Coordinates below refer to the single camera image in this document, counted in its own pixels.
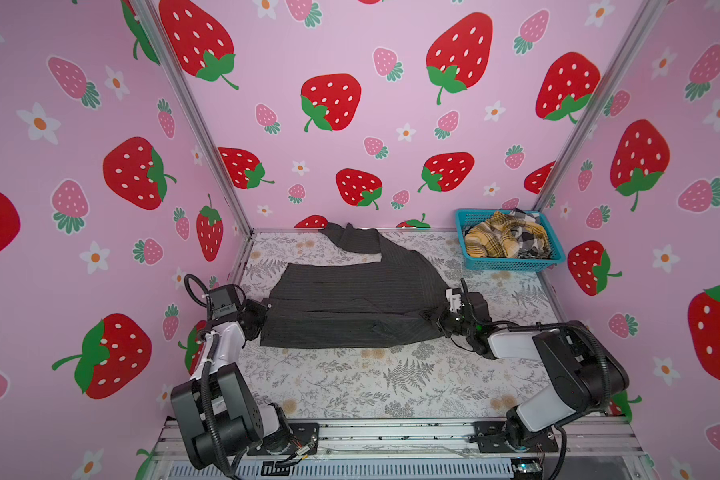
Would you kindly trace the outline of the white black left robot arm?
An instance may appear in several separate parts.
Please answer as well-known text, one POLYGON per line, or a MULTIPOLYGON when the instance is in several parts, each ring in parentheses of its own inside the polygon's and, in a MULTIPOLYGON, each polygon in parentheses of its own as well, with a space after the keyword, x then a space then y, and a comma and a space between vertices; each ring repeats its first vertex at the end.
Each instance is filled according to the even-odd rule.
POLYGON ((200 285, 197 295, 192 283, 201 281, 188 274, 185 289, 205 310, 206 323, 196 330, 190 379, 172 390, 171 405, 191 464, 198 470, 214 466, 235 479, 248 452, 262 447, 278 454, 293 438, 283 409, 258 405, 238 365, 245 345, 260 334, 268 307, 235 284, 200 285))

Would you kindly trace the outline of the dark grey pinstriped shirt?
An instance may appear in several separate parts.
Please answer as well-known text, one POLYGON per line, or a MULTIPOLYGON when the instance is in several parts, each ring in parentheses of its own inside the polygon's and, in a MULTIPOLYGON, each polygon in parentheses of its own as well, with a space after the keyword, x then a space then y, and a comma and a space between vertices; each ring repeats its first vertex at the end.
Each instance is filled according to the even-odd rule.
POLYGON ((261 345, 390 348, 440 337, 422 314, 445 304, 448 285, 426 257, 376 229, 329 223, 320 232, 343 251, 381 258, 340 266, 288 264, 264 300, 269 310, 261 345))

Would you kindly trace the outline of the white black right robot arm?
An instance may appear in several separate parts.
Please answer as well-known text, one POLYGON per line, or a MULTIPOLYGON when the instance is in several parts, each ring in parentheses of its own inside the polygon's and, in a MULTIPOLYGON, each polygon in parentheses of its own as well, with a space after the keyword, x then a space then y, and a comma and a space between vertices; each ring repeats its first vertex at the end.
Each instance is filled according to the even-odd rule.
POLYGON ((464 337, 468 350, 482 358, 532 360, 544 367, 550 384, 510 408, 497 435, 516 451, 541 444, 554 427, 606 411, 630 383, 624 367, 579 321, 520 325, 494 320, 483 296, 464 286, 448 289, 445 301, 421 317, 447 338, 464 337))

